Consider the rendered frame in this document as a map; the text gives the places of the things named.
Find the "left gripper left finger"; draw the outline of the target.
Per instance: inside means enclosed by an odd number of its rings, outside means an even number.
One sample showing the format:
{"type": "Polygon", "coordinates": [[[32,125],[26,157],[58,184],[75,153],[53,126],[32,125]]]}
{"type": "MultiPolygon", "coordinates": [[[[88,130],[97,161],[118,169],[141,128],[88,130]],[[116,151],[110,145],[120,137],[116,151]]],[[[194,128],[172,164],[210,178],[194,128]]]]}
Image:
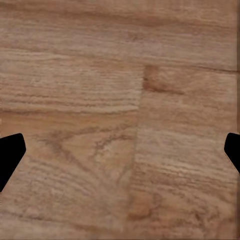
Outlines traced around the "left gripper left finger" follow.
{"type": "Polygon", "coordinates": [[[26,152],[22,133],[0,138],[0,193],[26,152]]]}

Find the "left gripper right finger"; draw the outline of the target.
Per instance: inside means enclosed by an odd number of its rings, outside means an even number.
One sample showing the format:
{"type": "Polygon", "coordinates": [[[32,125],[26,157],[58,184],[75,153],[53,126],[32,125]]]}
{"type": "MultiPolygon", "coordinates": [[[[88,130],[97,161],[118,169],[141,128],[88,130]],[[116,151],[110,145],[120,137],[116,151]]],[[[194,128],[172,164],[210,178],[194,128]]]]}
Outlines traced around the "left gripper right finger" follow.
{"type": "Polygon", "coordinates": [[[228,133],[224,151],[240,173],[240,135],[228,133]]]}

